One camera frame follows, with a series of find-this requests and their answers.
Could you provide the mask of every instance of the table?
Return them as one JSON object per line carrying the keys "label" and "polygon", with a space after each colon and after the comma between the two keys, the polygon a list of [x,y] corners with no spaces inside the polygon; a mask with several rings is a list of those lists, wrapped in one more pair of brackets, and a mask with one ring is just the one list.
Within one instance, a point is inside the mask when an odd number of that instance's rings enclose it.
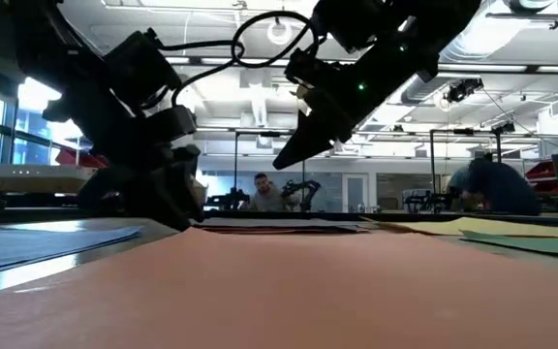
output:
{"label": "table", "polygon": [[[25,265],[11,270],[0,271],[0,290],[38,278],[53,275],[61,271],[69,270],[85,263],[97,261],[102,258],[124,252],[131,248],[153,242],[161,238],[170,237],[174,234],[178,234],[177,231],[170,227],[164,226],[153,220],[145,218],[94,218],[58,222],[4,224],[0,225],[0,227],[13,229],[50,230],[54,229],[54,227],[61,229],[63,225],[70,227],[71,230],[111,230],[124,228],[127,226],[142,226],[143,228],[141,229],[142,235],[140,238],[133,238],[116,244],[71,254],[48,261]],[[470,248],[477,248],[479,250],[488,253],[494,253],[507,258],[520,259],[529,263],[539,263],[548,268],[558,268],[558,258],[556,257],[550,257],[533,252],[514,250],[506,247],[464,241],[460,237],[432,238],[439,238],[449,243],[460,244]]]}

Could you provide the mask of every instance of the paper sheet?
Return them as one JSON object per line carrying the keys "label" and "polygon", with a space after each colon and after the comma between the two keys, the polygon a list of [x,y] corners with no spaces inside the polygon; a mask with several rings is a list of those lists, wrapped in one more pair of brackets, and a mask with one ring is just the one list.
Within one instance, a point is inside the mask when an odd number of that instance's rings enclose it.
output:
{"label": "paper sheet", "polygon": [[554,237],[558,238],[558,228],[533,224],[520,224],[462,217],[450,222],[389,223],[378,222],[381,228],[427,233],[442,236],[462,236],[461,231],[509,237]]}
{"label": "paper sheet", "polygon": [[0,348],[552,349],[558,270],[412,234],[192,229],[0,292]]}
{"label": "paper sheet", "polygon": [[140,228],[72,232],[0,229],[0,270],[132,238]]}
{"label": "paper sheet", "polygon": [[469,241],[558,255],[558,238],[507,238],[475,232],[462,233]]}
{"label": "paper sheet", "polygon": [[334,229],[347,231],[361,231],[375,229],[370,222],[342,222],[324,219],[237,219],[237,218],[210,218],[201,223],[192,222],[199,228],[208,227],[234,227],[241,228],[281,228],[281,229]]}

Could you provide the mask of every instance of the person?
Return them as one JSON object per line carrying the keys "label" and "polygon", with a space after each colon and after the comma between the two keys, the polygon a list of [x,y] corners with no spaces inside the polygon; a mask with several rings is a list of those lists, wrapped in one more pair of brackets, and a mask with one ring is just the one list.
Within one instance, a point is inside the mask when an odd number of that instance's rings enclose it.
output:
{"label": "person", "polygon": [[476,159],[469,165],[462,199],[485,202],[488,210],[518,215],[540,215],[533,188],[509,165]]}
{"label": "person", "polygon": [[251,198],[251,202],[247,209],[260,212],[285,212],[287,206],[295,206],[298,199],[295,197],[283,197],[282,192],[268,180],[266,174],[257,174],[255,176],[257,192]]}
{"label": "person", "polygon": [[[487,162],[492,162],[493,155],[492,153],[486,153],[483,155],[482,159]],[[447,193],[451,194],[453,197],[451,201],[452,211],[459,211],[467,208],[475,209],[477,207],[476,202],[467,202],[462,200],[462,194],[468,189],[469,166],[470,164],[458,169],[453,174],[449,180],[449,184],[447,185]]]}

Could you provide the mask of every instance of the wire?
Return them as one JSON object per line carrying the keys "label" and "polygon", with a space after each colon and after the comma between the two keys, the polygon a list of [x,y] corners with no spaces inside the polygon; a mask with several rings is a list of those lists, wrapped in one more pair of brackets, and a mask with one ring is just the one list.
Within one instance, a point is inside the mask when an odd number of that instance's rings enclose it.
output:
{"label": "wire", "polygon": [[244,45],[241,42],[234,43],[232,40],[214,40],[214,41],[207,41],[207,42],[195,42],[195,43],[171,45],[171,46],[158,44],[159,50],[165,50],[165,51],[175,51],[175,50],[183,50],[183,49],[191,49],[191,48],[213,48],[213,47],[220,47],[220,46],[229,46],[229,47],[234,46],[244,51]]}
{"label": "wire", "polygon": [[[251,27],[252,25],[254,25],[255,23],[257,23],[259,21],[269,19],[269,18],[273,18],[273,17],[280,17],[280,16],[299,20],[299,21],[305,23],[305,26],[298,33],[298,35],[296,35],[294,40],[286,48],[284,48],[281,52],[279,52],[274,57],[272,57],[272,58],[270,58],[270,59],[268,59],[268,60],[266,60],[265,62],[262,62],[262,63],[247,63],[247,62],[244,62],[241,59],[242,56],[241,55],[238,56],[236,54],[236,43],[239,42],[238,39],[240,39],[240,37],[242,36],[244,31],[247,30],[249,27]],[[307,34],[307,31],[311,31],[311,34],[313,36],[313,44],[310,46],[309,50],[310,50],[310,53],[315,56],[316,53],[318,53],[318,47],[320,46],[320,38],[318,37],[318,33],[314,29],[311,21],[306,16],[303,16],[303,15],[295,13],[295,12],[290,12],[290,11],[272,11],[272,12],[269,12],[269,13],[254,16],[251,19],[245,21],[238,28],[238,30],[236,30],[236,33],[233,35],[232,45],[230,47],[231,52],[232,52],[232,60],[234,61],[234,63],[236,63],[236,64],[238,64],[242,67],[249,68],[249,69],[259,69],[259,68],[269,67],[269,66],[272,65],[272,63],[274,63],[274,62],[278,61],[279,59],[283,58],[293,48],[295,48],[296,45],[298,45],[298,42],[300,42],[300,40],[305,36],[305,34]]]}
{"label": "wire", "polygon": [[[190,12],[188,15],[186,15],[186,21],[184,22],[184,40],[182,41],[183,45],[186,45],[186,37],[187,37],[187,34],[189,33],[189,20],[191,20],[192,16],[193,16],[192,12]],[[184,49],[182,51],[182,55],[183,56],[186,55],[186,49]]]}
{"label": "wire", "polygon": [[501,107],[501,105],[499,105],[499,103],[498,103],[494,98],[492,98],[492,96],[490,96],[490,94],[488,93],[488,91],[486,91],[484,88],[483,88],[482,90],[483,90],[483,92],[485,93],[485,95],[488,96],[488,98],[490,99],[490,101],[492,101],[492,103],[494,103],[494,105],[495,105],[500,111],[502,111],[503,114],[505,114],[505,115],[508,117],[508,121],[511,121],[511,122],[513,122],[514,124],[520,126],[520,128],[524,129],[526,132],[529,133],[529,135],[531,135],[531,136],[537,138],[538,140],[540,140],[540,141],[542,141],[542,142],[544,142],[544,143],[548,143],[548,144],[550,144],[550,145],[553,145],[553,146],[558,147],[558,144],[557,144],[557,143],[553,143],[553,142],[551,142],[551,141],[545,140],[544,138],[542,138],[542,137],[536,135],[535,132],[529,130],[528,128],[524,127],[524,125],[522,125],[521,123],[519,123],[519,122],[517,122],[516,120],[514,120],[513,117],[510,115],[510,112],[509,112],[509,111],[505,111],[505,110],[503,109],[503,107]]}

